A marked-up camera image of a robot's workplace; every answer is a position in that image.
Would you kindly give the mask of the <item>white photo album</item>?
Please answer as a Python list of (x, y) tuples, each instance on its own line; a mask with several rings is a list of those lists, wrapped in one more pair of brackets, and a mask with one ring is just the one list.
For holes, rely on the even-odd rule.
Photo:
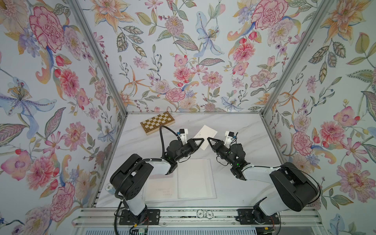
[(178, 165), (170, 175), (151, 175), (143, 191), (148, 203), (216, 198), (209, 159), (192, 159)]

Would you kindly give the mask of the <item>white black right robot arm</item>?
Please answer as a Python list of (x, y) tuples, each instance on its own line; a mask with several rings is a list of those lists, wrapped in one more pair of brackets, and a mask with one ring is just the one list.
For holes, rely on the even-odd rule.
[(270, 224), (273, 218), (286, 210), (300, 212), (306, 205), (320, 197), (319, 186), (309, 180), (302, 170), (292, 163), (281, 166), (258, 166), (246, 161), (246, 153), (241, 144), (233, 138), (226, 142), (207, 138), (213, 152), (231, 166), (231, 173), (239, 180), (260, 181), (273, 187), (273, 192), (258, 201), (251, 210), (238, 210), (241, 224)]

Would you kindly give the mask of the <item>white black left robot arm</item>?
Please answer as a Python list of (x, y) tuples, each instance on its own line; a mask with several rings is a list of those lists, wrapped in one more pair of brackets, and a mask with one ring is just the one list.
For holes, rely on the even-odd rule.
[(145, 215), (147, 206), (141, 191), (152, 175), (169, 175), (175, 171), (179, 161), (194, 154), (205, 140), (189, 139), (170, 142), (161, 158), (141, 158), (131, 155), (111, 176), (110, 184), (115, 189), (115, 198), (134, 217)]

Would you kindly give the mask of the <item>wooden folding chess board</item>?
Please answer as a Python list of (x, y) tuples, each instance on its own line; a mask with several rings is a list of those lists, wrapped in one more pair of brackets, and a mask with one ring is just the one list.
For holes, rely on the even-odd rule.
[(174, 123), (174, 117), (169, 112), (164, 112), (162, 114), (158, 114), (147, 120), (144, 120), (140, 124), (146, 135), (150, 135), (159, 131), (162, 125), (169, 126)]

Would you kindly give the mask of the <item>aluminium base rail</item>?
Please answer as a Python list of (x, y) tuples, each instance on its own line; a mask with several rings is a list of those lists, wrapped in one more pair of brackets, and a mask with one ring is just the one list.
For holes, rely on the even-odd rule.
[(321, 217), (313, 208), (251, 217), (250, 207), (150, 208), (139, 225), (115, 208), (83, 209), (73, 221), (74, 235), (325, 235)]

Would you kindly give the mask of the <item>aluminium corner post right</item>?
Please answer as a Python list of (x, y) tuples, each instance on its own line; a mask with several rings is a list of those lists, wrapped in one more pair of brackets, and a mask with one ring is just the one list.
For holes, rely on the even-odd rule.
[(264, 106), (262, 112), (260, 112), (260, 115), (262, 117), (266, 117), (266, 115), (272, 110), (272, 106), (277, 100), (282, 88), (286, 84), (287, 80), (289, 79), (296, 65), (299, 63), (299, 60), (302, 57), (303, 52), (308, 48), (308, 45), (311, 39), (313, 38), (315, 32), (319, 28), (319, 24), (325, 17), (331, 5), (332, 4), (328, 0), (321, 1), (318, 9), (316, 10), (316, 13), (313, 16), (313, 19), (310, 21), (308, 25), (305, 36), (302, 38), (301, 42), (298, 44), (298, 47), (296, 48), (295, 52), (293, 53), (291, 57), (291, 61), (287, 64), (287, 67), (282, 73), (282, 76), (279, 79), (277, 86), (273, 90), (267, 104)]

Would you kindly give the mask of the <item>aluminium corner post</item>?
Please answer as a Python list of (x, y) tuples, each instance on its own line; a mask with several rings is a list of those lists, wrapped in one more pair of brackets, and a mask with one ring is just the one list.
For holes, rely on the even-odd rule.
[(282, 88), (286, 84), (287, 80), (289, 79), (296, 65), (299, 63), (299, 60), (302, 57), (303, 52), (308, 48), (308, 45), (311, 39), (313, 38), (315, 32), (319, 28), (319, 24), (325, 17), (331, 5), (332, 4), (328, 0), (321, 1), (318, 9), (316, 10), (316, 13), (313, 16), (313, 19), (310, 21), (308, 25), (305, 36), (302, 38), (301, 42), (298, 44), (298, 47), (296, 48), (295, 52), (293, 53), (291, 57), (291, 61), (287, 64), (287, 67), (282, 73), (282, 76), (279, 79), (277, 86), (273, 90), (267, 104), (264, 106), (262, 112), (260, 112), (260, 115), (262, 117), (266, 117), (266, 115), (272, 110), (272, 106), (277, 100)]
[(105, 59), (101, 55), (101, 50), (97, 44), (97, 41), (93, 35), (93, 32), (90, 29), (90, 26), (88, 25), (88, 22), (84, 16), (83, 10), (81, 9), (79, 2), (75, 0), (68, 0), (68, 5), (72, 8), (72, 12), (75, 16), (75, 19), (78, 21), (78, 25), (82, 27), (83, 29), (84, 37), (86, 41), (88, 42), (89, 48), (93, 52), (93, 57), (96, 63), (98, 64), (98, 67), (100, 68), (101, 72), (104, 75), (105, 80), (107, 81), (107, 84), (109, 85), (110, 91), (113, 93), (113, 97), (115, 99), (117, 107), (119, 108), (120, 112), (125, 117), (127, 117), (128, 112), (122, 102), (120, 94), (111, 76), (110, 70), (107, 64), (105, 63)]

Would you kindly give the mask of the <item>aluminium corner post left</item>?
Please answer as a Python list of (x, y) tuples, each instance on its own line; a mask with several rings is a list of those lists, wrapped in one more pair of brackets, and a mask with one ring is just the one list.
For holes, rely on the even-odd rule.
[(90, 29), (90, 26), (88, 25), (88, 22), (84, 16), (83, 10), (81, 9), (79, 2), (75, 0), (68, 0), (68, 5), (72, 8), (72, 12), (75, 16), (75, 19), (78, 21), (78, 25), (82, 27), (83, 29), (84, 37), (86, 41), (88, 42), (89, 48), (93, 52), (93, 57), (96, 63), (98, 64), (98, 67), (100, 68), (101, 72), (104, 75), (105, 80), (107, 81), (107, 84), (109, 85), (110, 91), (113, 93), (113, 97), (115, 99), (117, 107), (119, 108), (120, 112), (125, 117), (127, 117), (128, 112), (122, 102), (120, 94), (111, 76), (110, 70), (107, 64), (105, 63), (105, 59), (101, 55), (101, 50), (97, 44), (97, 41), (93, 35), (93, 32)]

